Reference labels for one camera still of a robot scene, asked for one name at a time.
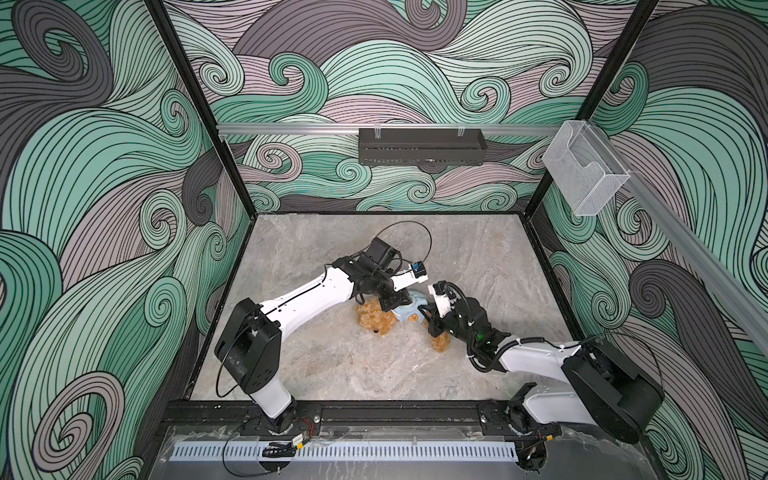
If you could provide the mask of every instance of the enclosure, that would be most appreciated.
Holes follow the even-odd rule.
[[[382,238],[409,260],[431,245],[430,282],[494,326],[603,334],[662,384],[634,450],[658,478],[768,472],[764,2],[18,0],[0,15],[3,479],[147,478],[169,425],[249,418],[239,389],[215,392],[234,385],[213,353],[234,306],[400,220],[432,239],[414,224]],[[545,165],[573,120],[626,167],[595,215]],[[482,164],[361,163],[360,128],[419,125],[480,128]],[[552,382],[480,374],[418,323],[357,319],[349,300],[284,342],[280,375],[307,408],[472,410],[490,438],[482,402]]]

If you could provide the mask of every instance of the marble floor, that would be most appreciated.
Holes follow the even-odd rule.
[[[515,336],[571,339],[516,215],[290,214],[259,216],[211,345],[243,298],[259,303],[288,293],[399,220],[417,220],[432,231],[429,279],[458,284],[480,301],[493,326]],[[410,260],[423,258],[429,245],[412,223],[387,230],[382,239]],[[426,293],[426,285],[415,290]],[[479,373],[464,343],[452,339],[437,353],[418,324],[397,323],[384,336],[364,330],[355,306],[354,300],[334,306],[283,342],[279,375],[297,399],[508,399],[525,382],[557,383],[528,373]],[[219,365],[210,349],[192,400],[217,399]],[[232,385],[224,369],[220,390]],[[235,389],[225,399],[248,397]]]

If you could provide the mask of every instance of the swirl pattern wallpaper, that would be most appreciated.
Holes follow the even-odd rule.
[[[768,311],[768,3],[701,4],[647,23],[593,120]],[[620,191],[577,218],[553,186],[534,222],[584,333],[654,348],[667,398],[647,432],[669,477],[764,480],[768,360],[642,205]]]
[[[3,478],[136,478],[249,219],[143,0],[0,3]]]
[[[220,123],[560,124],[636,2],[165,3]],[[356,137],[227,140],[262,211],[522,211],[548,144],[489,137],[487,164],[420,170],[360,166]]]

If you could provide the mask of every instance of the wire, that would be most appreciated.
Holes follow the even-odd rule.
[[[330,263],[324,263],[324,264],[323,264],[323,266],[325,267],[325,270],[326,270],[326,271],[325,271],[325,273],[323,274],[323,279],[322,279],[322,280],[320,280],[320,283],[316,283],[315,285],[312,285],[310,288],[308,288],[308,289],[304,290],[303,292],[297,293],[296,295],[294,295],[294,296],[290,297],[290,298],[289,298],[288,300],[286,300],[285,302],[282,302],[280,305],[278,305],[278,306],[276,306],[275,308],[271,309],[269,312],[267,312],[267,313],[264,313],[264,315],[265,315],[265,316],[266,316],[266,315],[269,315],[270,313],[272,313],[272,312],[274,312],[275,310],[279,309],[281,306],[285,305],[285,304],[286,304],[286,303],[288,303],[289,301],[291,301],[291,300],[295,300],[296,298],[298,298],[298,297],[302,296],[304,293],[308,293],[309,291],[311,291],[311,290],[314,290],[314,289],[315,289],[315,288],[317,288],[318,286],[320,286],[320,285],[323,285],[323,282],[325,282],[325,281],[326,281],[326,278],[328,277],[328,267],[329,267],[329,266],[333,266],[333,265],[331,265]]]
[[[593,336],[587,337],[586,339],[580,341],[576,345],[566,346],[565,348],[566,349],[572,349],[572,348],[577,347],[579,345],[584,345],[585,343],[590,342],[590,341],[598,338],[599,336],[606,336],[606,335],[626,336],[626,337],[631,338],[634,341],[640,343],[642,346],[644,346],[645,349],[650,353],[650,357],[652,359],[654,359],[654,364],[656,366],[656,371],[659,374],[659,383],[661,384],[661,390],[664,391],[664,374],[661,372],[661,366],[659,365],[659,359],[656,358],[656,353],[654,353],[653,349],[645,342],[645,340],[643,340],[641,338],[637,338],[635,335],[632,335],[630,333],[624,333],[624,332],[603,332],[603,333],[597,333],[597,334],[595,334]]]
[[[269,475],[270,473],[274,472],[258,472],[258,473],[250,473],[250,474],[243,474],[243,473],[237,473],[230,470],[229,467],[227,467],[227,462],[224,460],[224,453],[227,451],[227,445],[229,445],[230,440],[245,426],[248,425],[249,422],[252,422],[253,420],[258,420],[260,417],[256,417],[255,419],[249,419],[245,422],[241,423],[240,426],[238,426],[234,432],[230,434],[230,436],[227,437],[227,441],[224,442],[224,448],[221,449],[221,465],[224,466],[224,470],[227,470],[227,473],[229,473],[232,476],[238,477],[238,478],[255,478],[255,477],[263,477],[265,475]]]
[[[229,395],[230,393],[234,392],[234,390],[240,386],[239,384],[235,383],[235,386],[232,387],[227,391],[227,393],[222,394],[219,392],[219,379],[221,378],[221,370],[224,367],[224,362],[227,360],[227,357],[230,355],[230,352],[232,351],[232,347],[235,346],[235,343],[237,343],[237,340],[240,339],[240,337],[248,331],[248,329],[253,326],[253,324],[256,323],[256,317],[254,317],[250,322],[248,322],[247,325],[240,328],[240,330],[235,334],[235,337],[232,339],[232,343],[230,344],[230,348],[227,349],[227,353],[224,353],[224,357],[221,359],[221,363],[219,364],[219,371],[216,374],[216,396],[220,399],[224,398],[225,396]]]
[[[315,427],[313,427],[312,424],[310,423],[310,421],[307,420],[305,417],[302,417],[299,420],[303,420],[304,422],[306,422],[307,425],[310,426],[310,438],[312,438],[312,435],[315,434]]]
[[[536,442],[534,442],[534,443],[531,443],[531,444],[530,444],[530,445],[528,445],[527,447],[523,447],[522,449],[519,449],[519,450],[517,451],[517,453],[518,453],[518,455],[520,455],[522,452],[524,452],[524,451],[526,451],[526,450],[528,450],[528,449],[532,449],[532,448],[534,448],[534,447],[537,447],[537,446],[541,445],[542,443],[544,443],[544,442],[546,442],[546,441],[547,441],[547,439],[541,439],[541,440],[538,440],[538,441],[536,441]]]
[[[424,230],[427,230],[427,235],[429,235],[429,248],[427,249],[427,254],[422,259],[422,262],[427,261],[427,257],[429,257],[429,252],[432,251],[432,232],[430,232],[429,228],[427,228],[426,225],[421,222],[417,222],[416,220],[400,220],[399,222],[392,223],[391,225],[387,225],[386,227],[382,228],[376,235],[374,235],[374,238],[378,237],[379,235],[387,231],[390,227],[394,227],[395,225],[400,225],[401,223],[415,223],[416,225],[421,225],[424,228]]]

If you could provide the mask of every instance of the brown teddy bear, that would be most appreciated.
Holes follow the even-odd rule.
[[[412,313],[407,317],[409,322],[418,322],[419,317],[417,314]],[[379,299],[374,296],[368,298],[363,305],[357,306],[357,323],[368,330],[379,335],[386,335],[392,330],[392,327],[398,320],[392,311],[383,312]],[[427,327],[429,324],[423,322],[422,324]],[[437,338],[432,338],[432,349],[436,352],[443,353],[448,349],[448,345],[451,342],[451,336],[448,332],[441,333]]]

